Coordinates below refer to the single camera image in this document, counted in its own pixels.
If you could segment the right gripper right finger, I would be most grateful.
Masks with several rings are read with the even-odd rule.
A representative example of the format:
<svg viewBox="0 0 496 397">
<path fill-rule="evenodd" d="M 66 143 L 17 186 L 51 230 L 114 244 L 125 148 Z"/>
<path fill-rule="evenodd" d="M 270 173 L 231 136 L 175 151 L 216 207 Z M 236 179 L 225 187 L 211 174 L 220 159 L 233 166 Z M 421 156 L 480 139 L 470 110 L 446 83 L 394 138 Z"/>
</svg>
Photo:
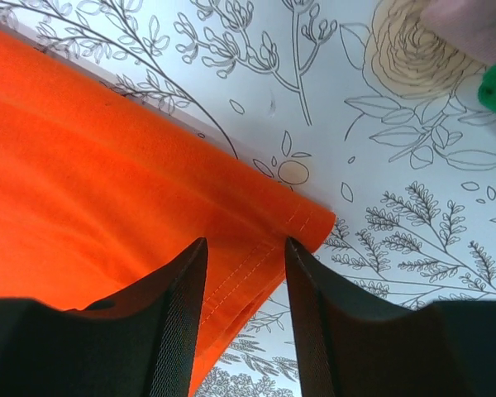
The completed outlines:
<svg viewBox="0 0 496 397">
<path fill-rule="evenodd" d="M 305 396 L 496 396 L 496 300 L 412 311 L 288 239 L 285 268 Z"/>
</svg>

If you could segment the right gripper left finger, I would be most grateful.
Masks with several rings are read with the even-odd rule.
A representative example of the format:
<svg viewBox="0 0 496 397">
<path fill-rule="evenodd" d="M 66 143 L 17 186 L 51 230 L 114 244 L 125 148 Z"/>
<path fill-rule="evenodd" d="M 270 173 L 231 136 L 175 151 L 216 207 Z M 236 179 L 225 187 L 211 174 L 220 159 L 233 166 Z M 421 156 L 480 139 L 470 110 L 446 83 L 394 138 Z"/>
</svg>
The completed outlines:
<svg viewBox="0 0 496 397">
<path fill-rule="evenodd" d="M 0 396 L 186 396 L 207 242 L 82 310 L 0 299 Z"/>
</svg>

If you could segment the orange t shirt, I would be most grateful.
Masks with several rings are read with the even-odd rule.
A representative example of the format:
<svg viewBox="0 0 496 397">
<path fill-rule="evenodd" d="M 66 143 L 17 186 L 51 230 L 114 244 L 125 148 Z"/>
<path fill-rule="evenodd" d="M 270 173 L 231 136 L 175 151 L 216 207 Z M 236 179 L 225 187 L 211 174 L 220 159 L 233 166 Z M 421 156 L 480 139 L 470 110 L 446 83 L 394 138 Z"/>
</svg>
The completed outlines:
<svg viewBox="0 0 496 397">
<path fill-rule="evenodd" d="M 334 213 L 0 31 L 0 298 L 82 308 L 207 240 L 189 389 Z"/>
</svg>

